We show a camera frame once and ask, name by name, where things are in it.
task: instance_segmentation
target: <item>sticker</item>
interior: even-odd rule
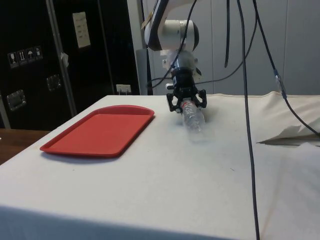
[[[35,54],[35,59],[36,60],[41,60],[41,59],[44,58],[40,46],[35,46],[34,47],[34,54]]]
[[[8,53],[8,59],[12,69],[19,67],[19,61],[15,52]]]
[[[28,63],[25,50],[17,51],[16,54],[18,56],[18,60],[19,60],[20,65],[25,65]]]
[[[79,48],[84,48],[91,45],[90,36],[87,25],[86,13],[73,13],[73,24],[75,29],[76,40]]]
[[[36,60],[35,50],[33,47],[26,49],[25,53],[29,63],[32,63]]]

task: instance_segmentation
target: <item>white paper sign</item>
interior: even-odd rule
[[[78,47],[84,48],[90,46],[91,42],[88,32],[86,13],[84,11],[73,13],[72,16]]]

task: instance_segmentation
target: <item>white wall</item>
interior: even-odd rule
[[[144,14],[148,16],[156,0],[143,0]],[[255,23],[255,11],[251,0],[241,1],[248,47]],[[279,73],[283,76],[289,94],[320,94],[320,1],[319,0],[257,0],[260,18],[269,48]],[[187,18],[191,5],[173,10],[168,19]],[[226,50],[226,1],[199,1],[192,20],[197,24],[200,42],[194,51],[199,59],[198,68],[203,81],[219,79],[231,73],[241,62],[241,26],[237,2],[232,0],[230,56],[224,68]],[[150,53],[152,77],[162,77],[159,52]],[[273,70],[259,29],[247,58],[248,90],[251,95],[262,95],[276,90]],[[165,94],[165,83],[154,90]],[[199,85],[208,93],[243,94],[242,68],[229,79]]]

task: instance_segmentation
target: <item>black cord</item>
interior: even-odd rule
[[[259,231],[259,219],[258,219],[258,209],[257,209],[257,196],[256,196],[256,174],[255,174],[255,160],[254,151],[251,139],[251,129],[250,129],[250,115],[249,115],[249,100],[248,100],[248,81],[247,81],[247,64],[246,64],[246,32],[245,32],[245,21],[242,12],[242,7],[240,0],[237,0],[240,19],[241,19],[241,30],[242,30],[242,61],[243,61],[243,82],[244,82],[244,101],[245,101],[245,118],[246,118],[246,132],[248,136],[249,154],[251,162],[251,181],[252,181],[252,201],[253,201],[253,214],[254,214],[254,224],[255,224],[255,236],[257,240],[260,240]]]
[[[192,6],[191,6],[191,8],[190,8],[189,15],[188,15],[188,18],[187,18],[187,21],[186,21],[186,25],[185,25],[185,30],[184,30],[183,39],[182,39],[182,42],[181,42],[181,44],[180,44],[179,50],[178,50],[178,52],[177,52],[177,54],[176,54],[176,56],[175,56],[175,59],[173,60],[171,66],[169,67],[169,69],[168,69],[168,71],[165,73],[165,75],[162,77],[162,79],[161,79],[156,85],[154,85],[154,86],[152,87],[153,89],[156,88],[157,86],[159,86],[159,85],[167,78],[167,76],[168,76],[169,73],[171,72],[172,68],[174,68],[175,63],[176,63],[176,61],[178,60],[178,57],[179,57],[179,55],[180,55],[180,53],[181,53],[181,51],[182,51],[182,49],[183,49],[183,47],[184,47],[184,44],[185,44],[185,41],[186,41],[186,38],[187,38],[188,26],[189,26],[191,14],[192,14],[192,12],[193,12],[193,10],[194,10],[194,7],[195,7],[196,3],[197,3],[197,0],[194,0]]]
[[[252,44],[254,42],[256,31],[257,31],[257,25],[258,25],[258,19],[255,18],[254,29],[253,29],[253,33],[252,33],[252,36],[251,36],[251,40],[250,40],[248,51],[247,51],[247,53],[245,55],[245,59],[247,59],[247,57],[249,56],[249,53],[251,51],[251,47],[252,47]],[[242,66],[242,64],[243,64],[243,61],[239,64],[239,66],[232,73],[230,73],[228,76],[226,76],[224,78],[217,79],[217,80],[196,82],[195,85],[207,84],[207,83],[216,83],[216,82],[221,82],[223,80],[226,80],[226,79],[230,78],[231,76],[233,76],[239,70],[239,68]],[[156,80],[162,80],[162,77],[154,78],[154,79],[150,80],[150,82],[153,82],[153,81],[156,81]]]
[[[259,23],[259,27],[260,27],[260,31],[261,31],[261,34],[262,34],[262,38],[263,38],[263,41],[264,41],[264,45],[265,45],[265,49],[267,51],[267,54],[269,56],[269,59],[270,59],[270,63],[272,65],[272,68],[273,68],[273,72],[274,72],[274,75],[275,75],[275,78],[278,80],[279,82],[279,86],[280,86],[280,89],[281,89],[281,93],[282,93],[282,97],[285,101],[285,104],[287,105],[287,107],[289,108],[289,110],[292,112],[292,114],[300,121],[300,123],[302,123],[307,129],[309,129],[311,132],[313,132],[316,136],[318,136],[320,138],[320,133],[317,132],[316,130],[314,130],[311,126],[309,126],[308,124],[306,124],[299,116],[298,114],[293,110],[293,108],[291,107],[290,103],[288,102],[288,99],[287,99],[287,93],[286,93],[286,88],[285,88],[285,85],[276,69],[276,66],[274,64],[274,61],[273,61],[273,58],[271,56],[271,53],[270,53],[270,50],[269,50],[269,46],[268,46],[268,43],[267,43],[267,39],[266,39],[266,36],[265,36],[265,33],[264,33],[264,29],[262,27],[262,23],[261,23],[261,20],[260,20],[260,16],[259,16],[259,11],[258,11],[258,7],[257,7],[257,1],[256,0],[253,0],[253,5],[254,5],[254,10],[255,10],[255,15],[256,15],[256,18],[258,20],[258,23]]]
[[[226,47],[224,68],[228,67],[230,50],[230,0],[226,0]]]

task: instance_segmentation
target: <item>wooden table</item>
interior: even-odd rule
[[[17,155],[49,131],[16,130],[0,128],[0,165]]]

